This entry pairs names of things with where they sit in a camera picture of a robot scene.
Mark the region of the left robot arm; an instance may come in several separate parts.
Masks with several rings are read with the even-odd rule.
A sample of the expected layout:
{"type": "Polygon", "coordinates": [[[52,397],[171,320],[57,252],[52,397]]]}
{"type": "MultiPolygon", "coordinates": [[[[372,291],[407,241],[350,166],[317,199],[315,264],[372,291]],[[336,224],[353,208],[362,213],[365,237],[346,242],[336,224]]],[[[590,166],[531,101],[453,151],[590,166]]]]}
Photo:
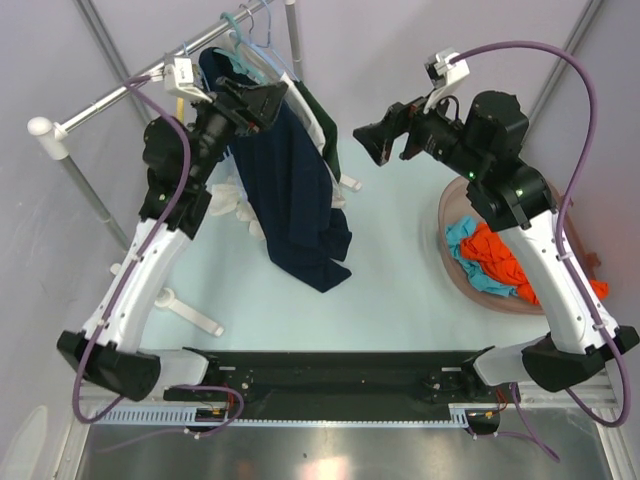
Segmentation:
{"type": "Polygon", "coordinates": [[[142,333],[177,257],[196,236],[209,208],[206,184],[227,147],[268,130],[287,85],[243,85],[219,78],[214,91],[189,96],[196,119],[184,125],[168,113],[143,133],[148,190],[134,240],[107,293],[78,332],[63,331],[56,348],[76,373],[120,398],[141,401],[157,389],[185,384],[197,398],[214,397],[221,376],[187,349],[144,353],[142,333]]]}

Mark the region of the navy blue t-shirt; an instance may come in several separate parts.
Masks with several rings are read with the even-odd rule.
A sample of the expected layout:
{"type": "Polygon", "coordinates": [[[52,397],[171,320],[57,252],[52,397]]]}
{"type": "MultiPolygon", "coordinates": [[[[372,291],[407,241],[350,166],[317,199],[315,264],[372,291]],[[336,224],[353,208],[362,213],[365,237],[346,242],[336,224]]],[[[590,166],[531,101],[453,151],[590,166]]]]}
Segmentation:
{"type": "Polygon", "coordinates": [[[341,263],[352,233],[332,207],[327,165],[291,108],[282,104],[271,128],[229,148],[271,261],[321,293],[348,279],[341,263]]]}

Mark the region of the green hanger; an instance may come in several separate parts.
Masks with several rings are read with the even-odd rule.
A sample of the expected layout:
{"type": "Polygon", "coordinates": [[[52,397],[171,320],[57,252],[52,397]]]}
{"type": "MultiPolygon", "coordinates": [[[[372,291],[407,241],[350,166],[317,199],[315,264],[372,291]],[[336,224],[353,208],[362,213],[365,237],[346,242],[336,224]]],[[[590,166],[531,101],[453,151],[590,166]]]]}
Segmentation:
{"type": "Polygon", "coordinates": [[[223,54],[231,61],[234,71],[250,77],[258,84],[280,80],[282,73],[274,61],[261,47],[244,38],[235,18],[230,13],[223,12],[220,19],[225,20],[230,27],[228,38],[231,48],[223,51],[223,54]]]}

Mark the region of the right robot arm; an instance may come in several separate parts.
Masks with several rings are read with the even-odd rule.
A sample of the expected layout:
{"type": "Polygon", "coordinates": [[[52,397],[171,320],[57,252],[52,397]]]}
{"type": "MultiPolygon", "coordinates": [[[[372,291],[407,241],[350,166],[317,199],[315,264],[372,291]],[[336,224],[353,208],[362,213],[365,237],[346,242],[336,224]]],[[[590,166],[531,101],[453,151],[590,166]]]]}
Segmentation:
{"type": "Polygon", "coordinates": [[[558,392],[590,379],[616,353],[635,347],[639,335],[605,308],[589,311],[598,298],[568,239],[555,232],[559,207],[551,189],[519,157],[528,118],[515,96],[498,91],[477,94],[465,120],[448,118],[446,110],[442,103],[428,107],[424,97],[395,103],[353,136],[382,166],[394,140],[406,135],[401,159],[425,152],[464,178],[472,208],[510,249],[540,301],[549,333],[479,352],[461,376],[463,393],[484,401],[508,382],[532,380],[558,392]]]}

